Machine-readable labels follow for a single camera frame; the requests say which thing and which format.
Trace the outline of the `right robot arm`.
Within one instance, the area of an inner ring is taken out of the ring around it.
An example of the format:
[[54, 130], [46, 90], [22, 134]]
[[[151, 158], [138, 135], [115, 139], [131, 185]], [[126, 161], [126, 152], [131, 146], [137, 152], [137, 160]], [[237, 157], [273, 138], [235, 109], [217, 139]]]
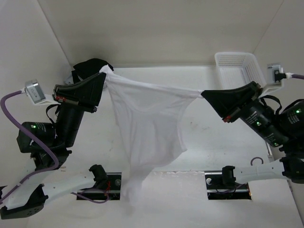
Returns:
[[271, 147], [277, 147], [285, 157], [266, 164], [238, 168], [225, 166], [220, 176], [226, 188], [235, 188], [250, 181], [284, 179], [304, 182], [304, 101], [298, 99], [286, 109], [274, 110], [265, 102], [279, 99], [262, 95], [262, 87], [251, 82], [230, 90], [205, 90], [201, 93], [226, 123], [241, 119]]

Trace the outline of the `white tank top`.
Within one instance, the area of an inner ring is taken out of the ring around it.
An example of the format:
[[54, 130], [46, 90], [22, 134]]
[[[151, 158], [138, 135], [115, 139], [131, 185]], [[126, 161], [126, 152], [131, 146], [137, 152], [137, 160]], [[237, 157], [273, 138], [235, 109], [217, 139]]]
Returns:
[[106, 75], [105, 83], [129, 162], [129, 177], [122, 184], [121, 196], [135, 205], [148, 175], [187, 150], [181, 121], [187, 107], [202, 97], [202, 91], [133, 81], [116, 75], [108, 65], [99, 72]]

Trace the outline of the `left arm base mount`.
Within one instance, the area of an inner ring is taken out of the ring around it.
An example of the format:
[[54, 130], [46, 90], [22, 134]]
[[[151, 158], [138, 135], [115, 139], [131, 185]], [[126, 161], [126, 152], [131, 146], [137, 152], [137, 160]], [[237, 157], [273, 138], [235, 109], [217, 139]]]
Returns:
[[107, 173], [108, 181], [101, 187], [100, 190], [86, 190], [77, 191], [77, 194], [86, 197], [90, 200], [102, 202], [108, 200], [120, 200], [122, 173], [109, 172]]

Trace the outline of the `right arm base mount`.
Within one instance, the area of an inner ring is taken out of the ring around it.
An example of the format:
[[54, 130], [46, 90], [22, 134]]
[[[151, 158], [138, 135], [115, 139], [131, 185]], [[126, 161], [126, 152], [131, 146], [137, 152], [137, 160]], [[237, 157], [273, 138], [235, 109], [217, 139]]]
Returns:
[[248, 184], [225, 185], [221, 172], [206, 172], [205, 181], [209, 200], [251, 200]]

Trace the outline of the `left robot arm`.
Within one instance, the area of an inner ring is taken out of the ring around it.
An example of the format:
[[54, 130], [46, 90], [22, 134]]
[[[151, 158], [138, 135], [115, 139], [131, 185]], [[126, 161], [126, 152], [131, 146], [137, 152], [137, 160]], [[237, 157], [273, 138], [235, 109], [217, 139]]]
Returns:
[[0, 106], [7, 118], [19, 129], [17, 144], [30, 155], [26, 175], [14, 187], [0, 189], [2, 219], [21, 219], [40, 212], [44, 205], [78, 190], [102, 190], [108, 176], [101, 165], [93, 165], [88, 173], [72, 181], [47, 185], [43, 180], [58, 170], [71, 154], [84, 113], [94, 113], [101, 100], [106, 75], [96, 73], [72, 85], [56, 85], [52, 96], [43, 93], [37, 80], [26, 82], [19, 94], [25, 93], [36, 105], [47, 102], [48, 109], [57, 108], [57, 119], [47, 123], [19, 123], [6, 108], [12, 94], [4, 96]]

